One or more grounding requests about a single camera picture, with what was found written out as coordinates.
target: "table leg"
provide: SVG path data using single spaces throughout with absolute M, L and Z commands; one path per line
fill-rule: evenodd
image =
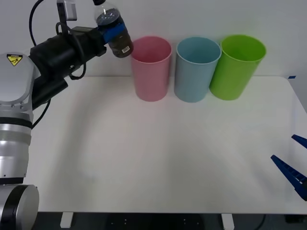
M 232 219 L 232 214 L 222 214 L 222 222 L 224 230 L 234 230 L 235 224 Z
M 63 212 L 60 224 L 62 229 L 69 229 L 71 227 L 72 216 L 73 212 Z

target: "black cable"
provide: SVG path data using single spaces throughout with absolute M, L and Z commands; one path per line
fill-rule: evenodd
M 35 10 L 37 9 L 38 5 L 42 2 L 43 0 L 38 0 L 33 8 L 31 9 L 31 13 L 30 13 L 30 18 L 29 18 L 29 32 L 30 32 L 30 36 L 31 36 L 31 39 L 32 39 L 32 42 L 33 42 L 33 45 L 36 46 L 36 42 L 35 42 L 35 39 L 34 39 L 34 36 L 33 36 L 33 32 L 32 32 L 32 20 L 33 20 L 33 15 L 34 15 L 34 12 Z M 47 102 L 47 106 L 45 107 L 42 115 L 37 119 L 37 121 L 35 121 L 35 123 L 32 125 L 32 129 L 37 126 L 37 124 L 43 119 L 45 113 L 47 112 L 47 109 L 49 108 L 50 106 L 50 102 L 51 102 L 51 99 Z
M 51 102 L 51 100 L 49 100 L 49 101 L 47 102 L 47 105 L 46 105 L 46 107 L 45 107 L 45 109 L 44 109 L 42 115 L 41 115 L 41 116 L 35 121 L 35 123 L 32 125 L 32 129 L 35 128 L 35 126 L 37 126 L 37 124 L 41 121 L 41 119 L 43 119 L 45 113 L 47 112 L 47 109 L 48 109 L 49 106 L 50 106 L 50 102 Z
M 60 25 L 66 27 L 66 29 L 71 33 L 71 35 L 72 35 L 72 37 L 73 37 L 73 39 L 74 39 L 74 41 L 75 41 L 75 43 L 76 43 L 77 50 L 78 50 L 79 56 L 80 56 L 80 58 L 81 58 L 81 62 L 82 62 L 82 64 L 83 64 L 83 72 L 82 72 L 81 76 L 79 76 L 79 77 L 73 76 L 72 74 L 70 74 L 69 76 L 70 76 L 70 78 L 71 78 L 72 80 L 79 80 L 79 79 L 83 78 L 83 77 L 85 76 L 85 73 L 86 73 L 86 61 L 85 61 L 84 51 L 83 51 L 83 49 L 82 49 L 82 46 L 81 46 L 81 44 L 80 44 L 80 42 L 79 42 L 79 40 L 78 40 L 76 34 L 75 34 L 74 31 L 73 31 L 71 28 L 69 28 L 69 26 L 67 26 L 66 24 L 64 24 L 64 23 L 57 23 L 57 24 L 56 24 L 56 32 L 57 32 L 57 34 L 59 34 L 59 26 L 60 26 Z
M 30 13 L 30 18 L 29 18 L 29 31 L 30 31 L 30 36 L 31 36 L 31 39 L 32 39 L 32 42 L 33 42 L 34 46 L 36 46 L 36 42 L 35 42 L 35 40 L 34 40 L 33 33 L 32 33 L 32 20 L 33 20 L 33 15 L 34 15 L 35 10 L 37 9 L 38 5 L 39 5 L 42 1 L 43 1 L 43 0 L 38 0 L 38 1 L 34 4 L 32 10 L 31 10 L 31 13 Z
M 254 230 L 259 230 L 259 229 L 263 226 L 266 217 L 267 217 L 267 215 L 264 214 L 264 215 L 263 215 L 263 218 L 262 218 L 262 221 L 260 222 L 260 224 L 258 225 L 258 227 L 256 227 Z

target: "white table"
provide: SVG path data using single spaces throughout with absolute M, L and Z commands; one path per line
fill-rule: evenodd
M 48 212 L 306 214 L 270 159 L 307 175 L 293 134 L 307 137 L 307 114 L 284 78 L 253 77 L 235 101 L 185 103 L 171 86 L 149 103 L 130 77 L 89 77 L 52 99 L 24 183 Z

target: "plastic bottle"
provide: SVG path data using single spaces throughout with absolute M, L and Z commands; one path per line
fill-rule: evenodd
M 95 4 L 94 19 L 103 33 L 106 43 L 118 58 L 129 56 L 133 43 L 117 7 L 106 0 L 93 0 Z

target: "pink cup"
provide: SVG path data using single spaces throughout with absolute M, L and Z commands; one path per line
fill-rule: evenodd
M 131 63 L 136 94 L 147 102 L 159 101 L 167 94 L 172 47 L 157 36 L 142 37 L 133 46 Z

